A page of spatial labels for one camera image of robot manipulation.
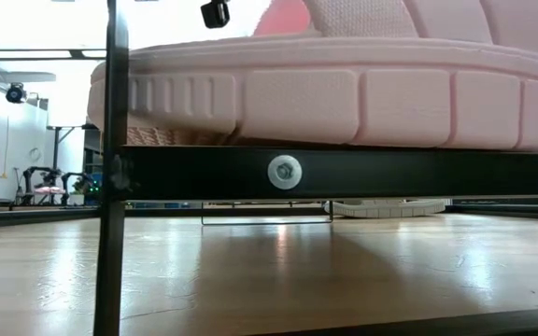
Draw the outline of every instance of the pink sole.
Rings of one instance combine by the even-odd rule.
[[[99,127],[102,69],[89,101]],[[130,145],[261,138],[538,151],[538,53],[324,37],[149,49],[131,61],[130,115]]]

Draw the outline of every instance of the black camera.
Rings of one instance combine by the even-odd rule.
[[[22,104],[26,102],[26,91],[24,90],[24,84],[11,83],[9,89],[7,89],[6,99],[12,104]]]
[[[206,28],[223,28],[230,21],[230,0],[211,0],[210,3],[201,6]]]

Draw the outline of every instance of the pink shoe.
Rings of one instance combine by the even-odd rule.
[[[276,0],[272,32],[133,51],[129,144],[538,150],[538,0]]]

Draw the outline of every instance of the metal rod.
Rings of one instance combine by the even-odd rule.
[[[50,199],[53,198],[53,196],[55,196],[55,195],[53,195],[53,194],[49,195]],[[41,200],[38,201],[38,203],[37,203],[36,205],[40,205],[40,204],[42,204],[42,203],[45,201],[46,198],[47,198],[47,195],[43,196],[43,197],[41,198]]]
[[[126,144],[128,128],[128,27],[121,0],[107,0],[103,189],[94,311],[94,336],[120,334],[124,201],[113,179],[113,162]]]
[[[28,62],[28,61],[100,61],[105,60],[105,57],[83,57],[83,58],[71,58],[71,57],[0,57],[0,62]]]
[[[57,142],[61,144],[62,141],[65,140],[65,138],[66,138],[68,135],[70,135],[70,133],[71,133],[72,131],[74,131],[75,129],[76,129],[76,128],[71,128],[71,129],[69,129],[69,130],[64,134],[64,136],[62,136]]]
[[[66,49],[0,49],[0,52],[28,52],[28,51],[106,51],[105,49],[76,49],[76,48],[66,48]]]
[[[55,140],[53,143],[53,170],[57,169],[57,157],[59,156],[60,150],[60,127],[55,128]],[[53,179],[53,186],[55,186],[57,178]],[[50,205],[55,204],[55,194],[50,195]]]
[[[329,222],[333,223],[333,201],[329,201]]]

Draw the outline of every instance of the black metal bar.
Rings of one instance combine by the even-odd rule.
[[[265,335],[514,335],[538,336],[538,309]]]
[[[92,174],[92,167],[93,167],[93,161],[94,161],[94,152],[90,149],[84,148],[84,166],[82,167],[82,171],[86,174]]]
[[[333,222],[333,201],[329,201],[329,221]]]
[[[59,156],[60,150],[60,130],[62,128],[56,127],[55,130],[55,140],[53,140],[53,169],[57,169],[57,157]],[[55,195],[50,195],[50,204],[55,204]]]
[[[103,190],[97,263],[94,336],[120,334],[124,202],[116,189],[114,163],[128,129],[128,26],[121,0],[107,0]]]
[[[538,154],[434,149],[126,147],[133,200],[341,200],[458,196],[538,197]],[[294,189],[275,188],[269,162],[302,165]],[[178,164],[159,164],[171,158]]]
[[[0,227],[96,217],[98,209],[0,211]]]
[[[451,205],[490,205],[490,204],[499,204],[499,205],[538,205],[538,198],[494,198],[494,199],[454,199],[452,200]]]
[[[50,205],[53,205],[53,201],[55,201],[55,199],[53,198],[53,196],[55,196],[55,194],[50,194],[49,197],[50,197]],[[41,205],[43,204],[43,202],[45,202],[45,199],[47,199],[47,195],[41,197],[41,200],[38,201],[38,203],[36,205]]]
[[[72,51],[80,51],[80,52],[84,52],[84,51],[106,51],[105,49],[76,49],[76,48],[67,48],[67,49],[0,49],[0,52],[31,52],[31,51],[67,51],[67,52],[72,52]]]
[[[127,217],[316,217],[328,214],[320,207],[128,209]]]
[[[524,217],[538,219],[538,205],[512,205],[512,204],[460,204],[449,205],[448,213],[470,215]]]
[[[73,49],[73,50],[69,50],[69,52],[70,52],[70,55],[72,55],[73,60],[84,60],[86,58],[82,50]]]
[[[70,135],[71,132],[73,132],[75,130],[75,128],[71,128],[69,129],[59,140],[58,140],[58,143],[61,144],[63,140],[65,140],[65,138]]]
[[[30,62],[30,61],[100,61],[105,60],[105,57],[84,57],[81,59],[73,59],[69,57],[0,57],[0,62]]]
[[[47,126],[47,129],[48,130],[55,130],[56,128],[60,128],[60,129],[75,129],[75,128],[80,128],[82,130],[85,130],[85,131],[88,131],[88,130],[96,130],[98,131],[99,129],[94,126],[93,124],[84,124],[82,126]]]

